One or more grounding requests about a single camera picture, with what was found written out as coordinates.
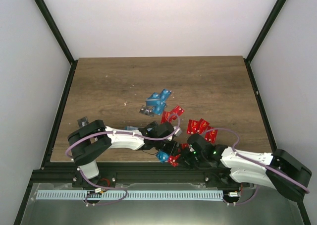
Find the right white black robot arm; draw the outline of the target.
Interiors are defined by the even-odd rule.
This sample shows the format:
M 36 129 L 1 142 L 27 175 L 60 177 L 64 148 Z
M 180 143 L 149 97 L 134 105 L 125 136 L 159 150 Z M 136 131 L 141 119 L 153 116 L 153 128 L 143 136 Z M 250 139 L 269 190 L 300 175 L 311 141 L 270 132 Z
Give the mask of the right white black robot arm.
M 299 160 L 282 149 L 273 153 L 241 151 L 212 144 L 200 134 L 191 135 L 188 146 L 180 149 L 179 161 L 189 168 L 207 163 L 212 168 L 225 168 L 220 174 L 224 186 L 251 183 L 275 189 L 294 202 L 303 201 L 308 193 L 312 172 Z

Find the teal leather card holder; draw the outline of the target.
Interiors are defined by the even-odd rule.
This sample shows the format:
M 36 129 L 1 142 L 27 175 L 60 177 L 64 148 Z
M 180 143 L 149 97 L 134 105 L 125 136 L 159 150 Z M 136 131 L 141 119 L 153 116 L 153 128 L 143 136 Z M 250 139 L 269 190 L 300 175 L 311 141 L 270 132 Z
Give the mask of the teal leather card holder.
M 124 128 L 125 131 L 138 131 L 138 127 L 134 127 L 134 126 L 126 126 Z

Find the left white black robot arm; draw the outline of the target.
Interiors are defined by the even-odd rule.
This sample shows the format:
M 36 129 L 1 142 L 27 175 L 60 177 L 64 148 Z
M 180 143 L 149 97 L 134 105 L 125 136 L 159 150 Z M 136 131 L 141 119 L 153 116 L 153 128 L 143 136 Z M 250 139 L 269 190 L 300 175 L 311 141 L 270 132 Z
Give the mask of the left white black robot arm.
M 100 119 L 91 123 L 81 123 L 80 128 L 69 134 L 69 147 L 65 155 L 74 161 L 84 174 L 84 182 L 90 187 L 100 184 L 101 174 L 97 166 L 97 157 L 107 149 L 130 149 L 133 151 L 176 148 L 174 137 L 181 134 L 180 124 L 170 122 L 157 124 L 155 121 L 144 128 L 133 130 L 115 129 L 106 126 Z

